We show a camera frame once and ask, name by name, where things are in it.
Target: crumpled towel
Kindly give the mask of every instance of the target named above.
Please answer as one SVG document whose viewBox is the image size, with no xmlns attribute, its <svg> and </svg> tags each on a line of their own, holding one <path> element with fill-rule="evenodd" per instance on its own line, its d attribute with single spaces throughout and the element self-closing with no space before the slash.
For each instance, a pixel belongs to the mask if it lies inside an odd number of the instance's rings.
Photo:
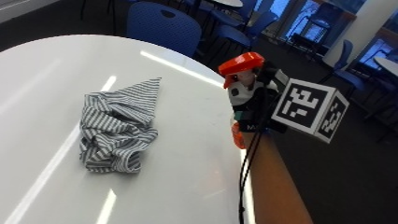
<svg viewBox="0 0 398 224">
<path fill-rule="evenodd" d="M 138 173 L 142 170 L 140 154 L 159 136 L 150 124 L 160 81 L 159 77 L 120 91 L 86 96 L 80 160 L 90 171 Z"/>
</svg>

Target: wire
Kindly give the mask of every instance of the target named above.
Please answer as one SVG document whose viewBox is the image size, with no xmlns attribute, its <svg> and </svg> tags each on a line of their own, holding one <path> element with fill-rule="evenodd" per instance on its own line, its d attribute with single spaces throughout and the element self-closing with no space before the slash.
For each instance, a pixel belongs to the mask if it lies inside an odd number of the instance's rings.
<svg viewBox="0 0 398 224">
<path fill-rule="evenodd" d="M 247 149 L 247 155 L 245 155 L 244 163 L 243 163 L 241 169 L 240 169 L 240 177 L 239 177 L 239 223 L 240 224 L 245 223 L 245 219 L 244 219 L 245 207 L 244 207 L 244 204 L 243 204 L 243 197 L 244 197 L 244 190 L 245 190 L 245 184 L 247 184 L 247 180 L 248 180 L 248 176 L 249 176 L 249 171 L 251 171 L 251 167 L 252 167 L 253 160 L 255 160 L 256 153 L 257 153 L 257 149 L 259 149 L 259 144 L 260 144 L 263 130 L 265 128 L 267 121 L 268 121 L 269 109 L 273 107 L 275 102 L 280 98 L 280 96 L 281 96 L 281 94 L 279 94 L 276 96 L 276 98 L 271 102 L 269 106 L 267 108 L 264 108 L 265 110 L 263 110 L 264 117 L 261 118 L 261 121 L 259 123 L 257 129 L 256 129 L 256 134 L 255 134 L 255 136 L 252 138 L 251 145 L 249 145 L 249 147 Z M 264 107 L 267 105 L 268 105 L 268 89 L 265 87 Z M 252 157 L 249 159 L 247 172 L 245 172 L 245 175 L 243 175 L 244 170 L 245 170 L 245 164 L 247 164 L 248 158 L 251 156 L 251 153 L 252 153 Z"/>
</svg>

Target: desk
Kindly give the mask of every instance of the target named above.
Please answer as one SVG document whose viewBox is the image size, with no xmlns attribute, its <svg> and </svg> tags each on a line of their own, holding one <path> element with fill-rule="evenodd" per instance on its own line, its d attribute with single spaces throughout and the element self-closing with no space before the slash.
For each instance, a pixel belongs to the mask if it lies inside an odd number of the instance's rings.
<svg viewBox="0 0 398 224">
<path fill-rule="evenodd" d="M 3 51 L 0 70 L 0 223 L 239 223 L 233 111 L 209 68 L 138 40 L 71 35 Z M 84 96 L 154 77 L 160 136 L 143 171 L 94 174 L 79 160 Z"/>
</svg>

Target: office chair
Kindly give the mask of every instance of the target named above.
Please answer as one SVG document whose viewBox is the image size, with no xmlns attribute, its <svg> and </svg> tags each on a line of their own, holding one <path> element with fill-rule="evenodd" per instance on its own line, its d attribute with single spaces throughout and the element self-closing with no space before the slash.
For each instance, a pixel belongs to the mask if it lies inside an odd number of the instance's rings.
<svg viewBox="0 0 398 224">
<path fill-rule="evenodd" d="M 202 29 L 182 11 L 158 3 L 139 2 L 128 10 L 127 37 L 160 45 L 188 57 L 195 55 Z"/>
<path fill-rule="evenodd" d="M 319 81 L 319 84 L 324 84 L 332 77 L 339 77 L 347 83 L 351 84 L 351 89 L 347 92 L 347 98 L 351 99 L 351 96 L 356 90 L 364 90 L 365 84 L 363 79 L 352 74 L 351 72 L 343 70 L 343 68 L 349 64 L 348 59 L 352 52 L 352 42 L 349 40 L 344 41 L 344 49 L 341 52 L 340 59 L 333 66 L 332 72 Z"/>
<path fill-rule="evenodd" d="M 229 41 L 229 48 L 232 47 L 232 43 L 236 43 L 239 46 L 241 46 L 241 52 L 248 49 L 249 51 L 252 50 L 256 42 L 257 42 L 257 37 L 260 36 L 261 32 L 265 30 L 265 28 L 279 20 L 277 15 L 272 11 L 267 11 L 261 14 L 259 17 L 257 21 L 255 22 L 253 26 L 249 27 L 243 33 L 239 29 L 229 25 L 221 25 L 217 30 L 217 38 L 215 39 L 211 48 L 216 44 L 219 38 L 225 38 Z M 213 55 L 209 64 L 215 60 L 216 56 L 219 55 L 224 45 L 227 42 L 223 43 L 220 46 L 217 53 Z"/>
<path fill-rule="evenodd" d="M 245 28 L 252 18 L 256 3 L 256 0 L 243 1 L 243 7 L 237 9 L 237 15 L 240 16 L 239 20 L 233 16 L 228 15 L 224 11 L 217 9 L 212 10 L 211 15 L 206 19 L 206 24 L 208 24 L 212 17 L 213 22 L 219 22 L 220 25 L 229 25 L 236 28 L 243 26 Z"/>
</svg>

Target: red robot part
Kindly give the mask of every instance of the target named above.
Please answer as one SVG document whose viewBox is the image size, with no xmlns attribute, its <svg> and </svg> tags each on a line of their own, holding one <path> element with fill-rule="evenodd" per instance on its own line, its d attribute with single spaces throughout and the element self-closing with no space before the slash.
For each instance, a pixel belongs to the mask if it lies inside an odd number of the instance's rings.
<svg viewBox="0 0 398 224">
<path fill-rule="evenodd" d="M 219 72 L 225 77 L 224 89 L 237 81 L 236 73 L 261 67 L 264 62 L 265 59 L 256 52 L 247 52 L 225 62 L 219 67 Z"/>
</svg>

